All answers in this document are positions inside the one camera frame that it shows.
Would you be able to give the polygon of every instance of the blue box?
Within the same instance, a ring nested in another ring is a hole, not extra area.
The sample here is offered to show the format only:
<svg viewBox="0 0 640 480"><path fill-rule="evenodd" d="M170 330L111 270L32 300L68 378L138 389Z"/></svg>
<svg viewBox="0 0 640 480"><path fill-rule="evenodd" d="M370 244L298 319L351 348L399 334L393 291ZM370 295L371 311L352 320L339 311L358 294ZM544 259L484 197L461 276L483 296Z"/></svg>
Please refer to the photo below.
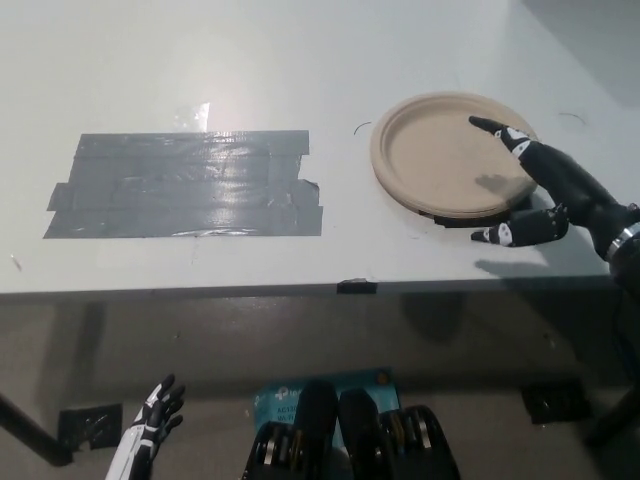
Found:
<svg viewBox="0 0 640 480"><path fill-rule="evenodd" d="M338 398L345 390L364 388L376 402L379 413L400 408L398 393L389 369L380 368L315 378L333 383ZM293 423L298 406L298 396L309 380L307 378L283 381L260 390L253 403L256 432L267 422ZM333 446L336 448L344 447L338 422L336 422L336 431L333 436Z"/></svg>

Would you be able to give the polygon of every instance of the table leg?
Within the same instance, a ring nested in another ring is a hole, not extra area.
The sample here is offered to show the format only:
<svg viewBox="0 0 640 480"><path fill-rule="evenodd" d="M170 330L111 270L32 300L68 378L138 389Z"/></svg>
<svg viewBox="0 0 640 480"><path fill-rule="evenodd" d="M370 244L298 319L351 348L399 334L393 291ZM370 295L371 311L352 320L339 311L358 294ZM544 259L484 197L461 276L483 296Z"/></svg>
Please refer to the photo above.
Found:
<svg viewBox="0 0 640 480"><path fill-rule="evenodd" d="M2 395L0 395L0 427L54 467L63 467L73 462L71 450L45 432Z"/></svg>
<svg viewBox="0 0 640 480"><path fill-rule="evenodd" d="M640 385L634 385L609 412L598 419L585 442L600 447L640 415Z"/></svg>

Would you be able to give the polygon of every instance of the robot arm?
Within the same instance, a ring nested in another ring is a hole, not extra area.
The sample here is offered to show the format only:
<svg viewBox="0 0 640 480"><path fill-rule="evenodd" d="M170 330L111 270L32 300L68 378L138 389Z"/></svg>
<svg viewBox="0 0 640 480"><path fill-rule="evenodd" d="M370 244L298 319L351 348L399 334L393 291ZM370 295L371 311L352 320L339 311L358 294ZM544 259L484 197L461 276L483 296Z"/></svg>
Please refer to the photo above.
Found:
<svg viewBox="0 0 640 480"><path fill-rule="evenodd" d="M106 480L149 480L153 460L172 429L182 423L185 388L171 389L175 377L169 375L151 392L131 427L124 432L111 461Z"/></svg>
<svg viewBox="0 0 640 480"><path fill-rule="evenodd" d="M471 238L506 244L506 240L500 240L512 237L509 246L536 245L560 238L568 223L586 228L594 250L609 264L613 280L640 304L640 208L636 204L620 205L596 179L560 150L493 120L469 117L469 122L500 139L531 178L549 192L557 204L556 209L549 212L561 214L560 219L554 215L545 219L540 212L534 212L530 215L539 215L535 222L526 216L524 220L514 216L507 224L476 232ZM536 229L546 231L546 236L535 237ZM637 362L633 347L617 331L615 323L614 343L625 357L625 363ZM603 445L637 417L640 411L637 377L634 382L620 402L598 420L586 439L587 445Z"/></svg>

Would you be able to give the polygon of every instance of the robot finger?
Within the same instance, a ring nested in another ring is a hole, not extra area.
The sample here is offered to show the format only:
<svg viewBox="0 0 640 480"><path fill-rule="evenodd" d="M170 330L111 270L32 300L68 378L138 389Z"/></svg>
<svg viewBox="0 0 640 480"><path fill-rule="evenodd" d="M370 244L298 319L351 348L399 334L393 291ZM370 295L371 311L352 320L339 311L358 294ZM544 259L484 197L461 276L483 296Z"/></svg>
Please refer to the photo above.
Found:
<svg viewBox="0 0 640 480"><path fill-rule="evenodd" d="M156 403L165 395L165 393L171 388L175 381L175 375L171 374L167 376L167 378L165 378L156 386L156 388L153 389L153 392L151 392L151 395L149 395L145 403L150 407L153 406L154 403Z"/></svg>
<svg viewBox="0 0 640 480"><path fill-rule="evenodd" d="M508 222L471 234L471 240L505 247L541 245L563 238L569 230L563 205L549 210L516 212Z"/></svg>
<svg viewBox="0 0 640 480"><path fill-rule="evenodd" d="M169 418L171 417L171 415L180 411L183 405L184 405L184 400L182 398L179 398L174 402L171 402L170 404L165 405L164 415L163 415L164 418Z"/></svg>
<svg viewBox="0 0 640 480"><path fill-rule="evenodd" d="M158 428L162 426L164 422L164 406L162 402L156 402L153 408L151 409L151 414L147 419L147 423L145 424L145 434L147 432L155 432Z"/></svg>
<svg viewBox="0 0 640 480"><path fill-rule="evenodd" d="M184 418L182 417L182 415L177 415L173 417L171 420L167 422L167 425L164 427L165 434L169 435L171 433L171 430L173 430L174 428L182 424L183 421L184 421Z"/></svg>
<svg viewBox="0 0 640 480"><path fill-rule="evenodd" d="M186 388L184 385L180 385L179 387L174 388L170 392L167 392L164 397L162 397L162 403L165 405L175 402L179 400L184 395Z"/></svg>
<svg viewBox="0 0 640 480"><path fill-rule="evenodd" d="M517 158L520 158L520 155L522 155L533 142L527 133L489 118L475 117L472 115L469 117L469 123L502 140L504 146Z"/></svg>

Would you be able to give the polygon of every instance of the white fingertip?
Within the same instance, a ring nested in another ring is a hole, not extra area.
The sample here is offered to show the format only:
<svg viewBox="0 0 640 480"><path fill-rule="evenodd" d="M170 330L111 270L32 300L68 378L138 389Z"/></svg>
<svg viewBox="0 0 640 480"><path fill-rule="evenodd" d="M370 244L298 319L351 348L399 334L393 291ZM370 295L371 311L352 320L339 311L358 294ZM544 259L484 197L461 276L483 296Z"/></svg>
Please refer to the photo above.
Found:
<svg viewBox="0 0 640 480"><path fill-rule="evenodd" d="M514 148L511 153L513 153L517 158L520 158L520 155L524 153L524 151L531 145L531 140L527 140L526 142L522 142L516 148Z"/></svg>
<svg viewBox="0 0 640 480"><path fill-rule="evenodd" d="M521 132L520 130L516 130L515 128L511 128L511 127L507 127L507 133L514 140L520 140L522 138L529 138L529 135L527 135L526 133Z"/></svg>
<svg viewBox="0 0 640 480"><path fill-rule="evenodd" d="M149 395L149 397L147 398L147 401L145 402L147 405L149 405L150 407L153 406L154 403L156 403L158 401L158 394L160 393L160 390L162 390L162 384L158 384L158 386L156 386L156 388L153 389L153 392L151 392L151 395Z"/></svg>
<svg viewBox="0 0 640 480"><path fill-rule="evenodd" d="M498 239L503 247L508 247L513 243L513 234L506 223L501 223L498 227Z"/></svg>

